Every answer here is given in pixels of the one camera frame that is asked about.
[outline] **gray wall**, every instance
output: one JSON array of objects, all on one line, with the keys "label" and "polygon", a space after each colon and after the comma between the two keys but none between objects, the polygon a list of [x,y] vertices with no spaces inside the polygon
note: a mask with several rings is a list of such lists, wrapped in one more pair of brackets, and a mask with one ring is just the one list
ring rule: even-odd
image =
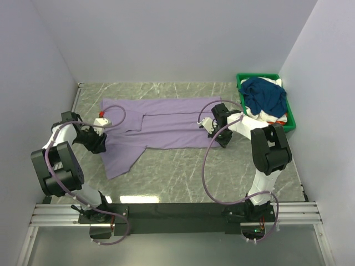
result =
[{"label": "gray wall", "polygon": [[338,265],[355,265],[354,9],[319,0],[280,72],[298,126],[292,151]]},{"label": "gray wall", "polygon": [[44,194],[30,160],[72,105],[76,84],[29,0],[0,5],[1,265],[15,265]]},{"label": "gray wall", "polygon": [[75,79],[235,81],[278,73],[316,0],[32,0]]}]

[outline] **purple cloth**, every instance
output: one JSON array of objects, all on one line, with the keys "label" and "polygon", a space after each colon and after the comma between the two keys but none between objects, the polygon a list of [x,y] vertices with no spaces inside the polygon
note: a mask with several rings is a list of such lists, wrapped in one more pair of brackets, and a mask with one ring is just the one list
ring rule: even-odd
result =
[{"label": "purple cloth", "polygon": [[[206,148],[210,139],[207,132],[197,125],[201,109],[220,97],[186,99],[114,100],[103,99],[101,109],[114,104],[126,110],[124,122],[107,129],[106,152],[101,153],[106,176],[112,179],[130,170],[146,148],[183,149]],[[211,117],[208,106],[201,119]],[[105,117],[117,124],[123,117],[120,108],[112,107]]]}]

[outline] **marble table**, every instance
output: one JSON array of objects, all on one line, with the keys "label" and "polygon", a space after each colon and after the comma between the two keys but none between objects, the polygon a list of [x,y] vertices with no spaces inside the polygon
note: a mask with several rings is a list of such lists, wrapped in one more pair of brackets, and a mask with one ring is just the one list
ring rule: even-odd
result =
[{"label": "marble table", "polygon": [[[98,116],[102,98],[221,96],[239,102],[236,83],[87,83],[80,87],[73,110],[88,122]],[[85,181],[115,203],[211,202],[201,183],[205,149],[147,149],[128,173],[112,180],[107,180],[99,155],[91,154],[80,145],[73,145],[73,150]],[[250,141],[234,134],[226,149],[212,149],[205,175],[214,197],[233,201],[245,196],[255,175]],[[291,162],[277,179],[276,195],[280,201],[304,201],[302,188],[295,163]],[[72,199],[53,197],[52,203],[68,204]]]}]

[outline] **shirt sleeve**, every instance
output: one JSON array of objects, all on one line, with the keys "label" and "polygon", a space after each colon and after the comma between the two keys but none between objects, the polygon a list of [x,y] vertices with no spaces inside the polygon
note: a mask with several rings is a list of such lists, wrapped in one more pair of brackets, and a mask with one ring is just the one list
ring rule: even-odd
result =
[{"label": "shirt sleeve", "polygon": [[125,144],[108,145],[106,152],[100,153],[105,165],[107,179],[110,180],[129,172],[144,151],[144,147]]}]

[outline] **green basket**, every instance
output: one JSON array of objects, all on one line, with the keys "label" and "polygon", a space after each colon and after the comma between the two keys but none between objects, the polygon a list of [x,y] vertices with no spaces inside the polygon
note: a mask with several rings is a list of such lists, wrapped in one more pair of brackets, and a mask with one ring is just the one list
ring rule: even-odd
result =
[{"label": "green basket", "polygon": [[[240,81],[244,80],[244,79],[248,79],[251,78],[253,76],[260,76],[263,78],[268,78],[268,79],[273,79],[273,80],[277,80],[280,78],[279,75],[277,74],[259,74],[259,73],[239,73],[237,74],[237,88],[241,88],[241,84]],[[243,106],[243,111],[244,114],[246,114],[246,108],[245,108],[245,102],[244,102],[244,97],[243,95],[239,92],[239,96],[240,96],[240,103]],[[289,132],[291,130],[294,130],[296,128],[296,122],[295,122],[295,118],[293,118],[293,114],[291,111],[291,107],[288,103],[288,100],[286,98],[286,104],[287,104],[287,123],[285,126],[283,126],[283,130],[285,132]]]}]

